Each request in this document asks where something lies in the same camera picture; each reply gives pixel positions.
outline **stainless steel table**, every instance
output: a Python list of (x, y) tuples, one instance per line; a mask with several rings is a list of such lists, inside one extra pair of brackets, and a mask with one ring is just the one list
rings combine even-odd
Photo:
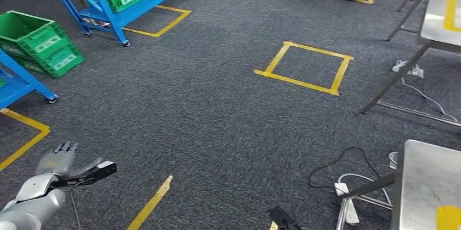
[[(413, 11), (423, 2), (424, 0), (418, 0), (413, 4), (412, 8), (405, 15), (403, 20), (399, 23), (399, 26), (394, 30), (388, 40), (391, 40), (394, 35), (402, 30), (403, 24), (409, 19)], [(420, 111), (412, 110), (405, 107), (400, 107), (394, 104), (386, 103), (381, 98), (386, 92), (415, 65), (415, 63), (426, 54), (430, 48), (440, 49), (443, 51), (449, 51), (454, 53), (461, 53), (461, 14), (457, 14), (456, 11), (461, 10), (461, 0), (429, 0), (426, 6), (426, 14), (422, 21), (421, 28), (415, 30), (419, 33), (418, 42), (422, 44), (422, 47), (408, 60), (408, 63), (400, 68), (400, 72), (389, 81), (380, 91), (374, 96), (374, 98), (368, 103), (367, 106), (362, 110), (362, 114), (367, 113), (375, 105), (388, 107), (391, 109), (399, 110), (405, 113), (414, 114), (417, 116), (425, 117), (428, 119), (448, 123), (457, 127), (461, 127), (461, 123), (448, 120), (435, 115), (423, 113)]]
[[(342, 201), (337, 230), (343, 229), (347, 201), (356, 198), (392, 209), (391, 230), (457, 230), (461, 227), (461, 152), (407, 140), (395, 173), (337, 197)], [(364, 194), (393, 185), (393, 206)]]

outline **robot finger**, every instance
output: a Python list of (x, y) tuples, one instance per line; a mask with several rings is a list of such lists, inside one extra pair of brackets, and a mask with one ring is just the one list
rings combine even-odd
[(64, 146), (64, 144), (59, 144), (58, 147), (53, 149), (53, 153), (58, 153), (63, 148), (63, 146)]
[(69, 148), (69, 151), (75, 151), (77, 150), (77, 146), (78, 146), (78, 143), (74, 143), (70, 148)]
[(69, 151), (69, 147), (71, 146), (71, 142), (68, 141), (63, 145), (63, 149), (61, 151)]

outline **robotic arm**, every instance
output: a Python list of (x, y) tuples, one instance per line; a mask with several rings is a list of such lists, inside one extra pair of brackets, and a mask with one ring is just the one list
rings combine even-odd
[(67, 142), (42, 157), (35, 176), (0, 211), (1, 230), (40, 230), (66, 202), (60, 188), (91, 185), (117, 172), (117, 165), (103, 158), (71, 170), (76, 149), (77, 144)]

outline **blue shelf frame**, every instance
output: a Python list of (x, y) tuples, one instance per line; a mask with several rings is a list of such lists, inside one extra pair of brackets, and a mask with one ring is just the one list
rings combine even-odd
[[(122, 28), (130, 22), (136, 20), (164, 0), (140, 0), (127, 9), (114, 13), (109, 7), (106, 0), (87, 0), (90, 4), (89, 7), (78, 11), (70, 0), (61, 0), (65, 7), (77, 22), (79, 28), (84, 35), (90, 35), (92, 29), (102, 30), (114, 34), (120, 43), (125, 46), (130, 45), (130, 41), (127, 40)], [(94, 20), (103, 21), (110, 25), (101, 27), (95, 24), (88, 23), (83, 18), (91, 18)]]
[(49, 102), (56, 100), (57, 95), (35, 79), (34, 76), (29, 74), (29, 72), (18, 65), (18, 63), (1, 49), (0, 63), (12, 72), (12, 74), (10, 74), (6, 70), (0, 68), (0, 79), (6, 82), (6, 85), (0, 88), (0, 109), (8, 107), (33, 90), (41, 93)]

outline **robotic hand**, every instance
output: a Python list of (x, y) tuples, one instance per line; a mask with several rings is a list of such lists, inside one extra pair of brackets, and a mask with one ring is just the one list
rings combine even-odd
[(40, 230), (66, 202), (60, 188), (90, 185), (117, 172), (117, 165), (97, 158), (72, 170), (77, 144), (61, 144), (45, 154), (14, 200), (0, 212), (1, 230)]

